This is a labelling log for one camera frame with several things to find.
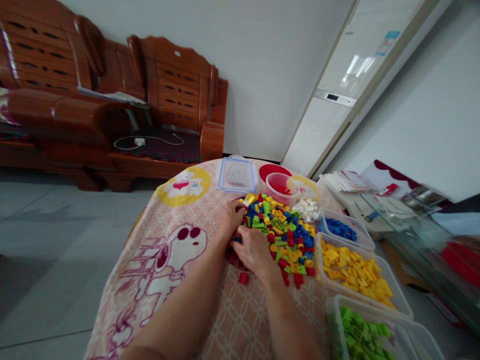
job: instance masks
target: wooden armrest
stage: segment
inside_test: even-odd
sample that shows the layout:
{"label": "wooden armrest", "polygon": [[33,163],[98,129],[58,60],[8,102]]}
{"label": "wooden armrest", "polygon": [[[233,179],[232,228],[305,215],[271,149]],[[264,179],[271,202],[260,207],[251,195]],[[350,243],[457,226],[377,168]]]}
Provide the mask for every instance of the wooden armrest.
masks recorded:
{"label": "wooden armrest", "polygon": [[229,82],[221,77],[218,78],[218,94],[216,104],[210,108],[210,123],[225,124],[225,111],[227,109],[227,95]]}
{"label": "wooden armrest", "polygon": [[110,169],[112,141],[127,135],[129,104],[50,89],[12,92],[8,110],[38,140],[44,157],[59,166]]}
{"label": "wooden armrest", "polygon": [[201,162],[221,159],[224,153],[224,126],[206,122],[200,134]]}

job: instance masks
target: pink tablecloth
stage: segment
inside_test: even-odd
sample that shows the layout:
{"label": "pink tablecloth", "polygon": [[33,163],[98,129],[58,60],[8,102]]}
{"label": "pink tablecloth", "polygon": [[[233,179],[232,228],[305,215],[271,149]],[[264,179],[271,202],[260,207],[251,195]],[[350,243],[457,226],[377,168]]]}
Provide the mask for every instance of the pink tablecloth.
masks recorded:
{"label": "pink tablecloth", "polygon": [[[218,208],[238,196],[218,189],[218,161],[190,167],[155,191],[105,285],[86,359],[117,359],[209,246],[218,227]],[[257,168],[268,164],[253,163]],[[328,207],[340,212],[330,193],[316,186],[315,192],[330,197]],[[258,192],[265,190],[260,180]],[[238,283],[239,272],[225,260],[198,358],[272,357],[265,295],[255,275],[247,285]],[[307,319],[305,331],[313,332],[327,352],[325,300],[333,292],[309,276],[300,290],[291,284],[289,291]],[[285,341],[288,333],[285,329]]]}

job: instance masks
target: white wall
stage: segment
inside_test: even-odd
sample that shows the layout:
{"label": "white wall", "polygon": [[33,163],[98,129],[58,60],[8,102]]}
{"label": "white wall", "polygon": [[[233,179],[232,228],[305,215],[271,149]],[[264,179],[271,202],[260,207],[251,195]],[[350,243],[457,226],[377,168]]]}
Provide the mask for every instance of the white wall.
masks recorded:
{"label": "white wall", "polygon": [[106,38],[165,36],[229,81],[224,152],[280,161],[353,0],[61,0]]}
{"label": "white wall", "polygon": [[326,173],[375,159],[455,202],[480,193],[480,2],[454,1]]}

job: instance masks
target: red lid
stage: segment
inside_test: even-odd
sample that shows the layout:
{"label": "red lid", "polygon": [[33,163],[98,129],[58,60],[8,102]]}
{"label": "red lid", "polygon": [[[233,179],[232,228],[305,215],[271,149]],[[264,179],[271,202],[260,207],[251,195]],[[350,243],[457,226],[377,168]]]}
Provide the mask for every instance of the red lid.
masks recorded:
{"label": "red lid", "polygon": [[271,173],[281,173],[285,174],[288,176],[292,176],[290,171],[288,171],[286,168],[281,167],[280,165],[275,165],[275,164],[267,164],[263,165],[260,170],[258,170],[258,173],[260,174],[260,178],[263,180],[263,182],[266,182],[266,178],[268,175]]}

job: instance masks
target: plastic container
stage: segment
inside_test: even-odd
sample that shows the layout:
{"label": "plastic container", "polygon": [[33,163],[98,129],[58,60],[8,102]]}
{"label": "plastic container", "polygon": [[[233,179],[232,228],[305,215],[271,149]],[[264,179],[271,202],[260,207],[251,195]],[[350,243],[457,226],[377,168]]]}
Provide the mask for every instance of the plastic container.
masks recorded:
{"label": "plastic container", "polygon": [[226,193],[254,193],[257,191],[255,172],[250,161],[224,157],[220,165],[218,188]]}
{"label": "plastic container", "polygon": [[[356,232],[357,240],[352,241],[347,238],[341,237],[339,235],[335,235],[333,232],[330,231],[329,226],[327,225],[327,218],[333,219],[333,220],[339,220],[345,225],[348,225],[352,230]],[[317,223],[317,227],[318,227],[318,231],[329,234],[334,238],[340,239],[358,248],[362,248],[364,250],[368,250],[371,252],[375,250],[375,243],[370,237],[369,232],[359,220],[353,217],[325,209],[322,214],[322,219]]]}
{"label": "plastic container", "polygon": [[[326,244],[331,244],[336,247],[347,247],[351,252],[356,252],[357,254],[361,255],[364,260],[374,259],[376,265],[381,269],[381,276],[386,280],[386,283],[390,287],[390,290],[393,294],[393,297],[390,298],[390,301],[396,307],[396,310],[378,301],[375,301],[359,292],[353,291],[333,280],[330,280],[324,271],[324,260],[322,259],[322,256],[320,256],[322,254],[321,244],[320,244],[320,234],[322,235],[323,241],[325,241]],[[372,304],[376,308],[382,309],[383,311],[398,314],[400,316],[405,316],[410,319],[413,319],[414,313],[410,308],[410,305],[407,302],[407,299],[405,298],[405,295],[402,292],[402,289],[400,288],[400,285],[394,273],[392,272],[392,269],[384,259],[372,254],[369,251],[366,251],[359,247],[355,247],[351,245],[351,242],[345,242],[345,241],[339,240],[337,237],[333,237],[326,233],[320,233],[320,232],[317,233],[315,238],[315,244],[318,249],[318,251],[315,252],[315,258],[317,260],[318,273],[320,275],[319,277],[317,277],[317,279],[320,282],[326,284],[329,288],[334,290],[336,293],[347,295],[350,298],[358,299],[362,302],[367,302],[369,304]]]}
{"label": "plastic container", "polygon": [[[299,191],[295,188],[295,185],[291,181],[291,177],[280,172],[272,172],[266,177],[266,195],[272,197],[273,200],[283,205],[293,204],[294,200],[299,195]],[[274,190],[274,186],[283,186],[290,190],[291,195],[284,195]]]}
{"label": "plastic container", "polygon": [[391,338],[380,337],[383,348],[397,360],[445,360],[432,334],[417,322],[384,312],[368,304],[343,295],[326,300],[327,324],[330,333],[330,359],[350,360],[340,307],[349,307],[353,313],[371,323],[383,323]]}
{"label": "plastic container", "polygon": [[448,242],[441,256],[458,275],[480,288],[479,254],[456,242]]}

